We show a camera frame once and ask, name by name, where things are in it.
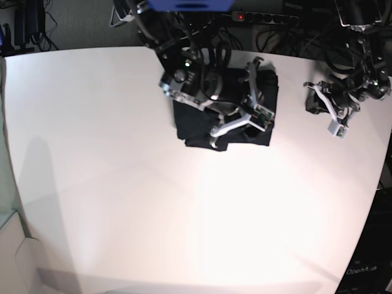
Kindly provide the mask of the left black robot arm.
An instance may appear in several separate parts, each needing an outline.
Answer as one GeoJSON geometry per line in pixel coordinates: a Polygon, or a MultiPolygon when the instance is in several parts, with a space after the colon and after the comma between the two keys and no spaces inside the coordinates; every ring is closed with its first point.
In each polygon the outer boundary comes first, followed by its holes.
{"type": "Polygon", "coordinates": [[[305,82],[311,90],[306,111],[317,115],[328,113],[328,131],[344,138],[349,121],[361,110],[366,99],[383,100],[391,93],[391,82],[383,55],[382,14],[377,1],[335,1],[344,46],[327,39],[332,26],[325,26],[321,49],[331,69],[328,81],[305,82]]]}

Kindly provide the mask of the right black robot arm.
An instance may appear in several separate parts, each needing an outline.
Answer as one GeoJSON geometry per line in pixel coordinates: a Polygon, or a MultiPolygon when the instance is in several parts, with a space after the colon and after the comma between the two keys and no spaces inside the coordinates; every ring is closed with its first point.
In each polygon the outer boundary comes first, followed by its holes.
{"type": "Polygon", "coordinates": [[[259,56],[231,68],[232,45],[217,35],[218,14],[203,2],[114,1],[118,24],[134,22],[163,67],[159,86],[172,101],[177,136],[188,147],[225,151],[231,143],[268,146],[276,117],[278,79],[259,56]]]}

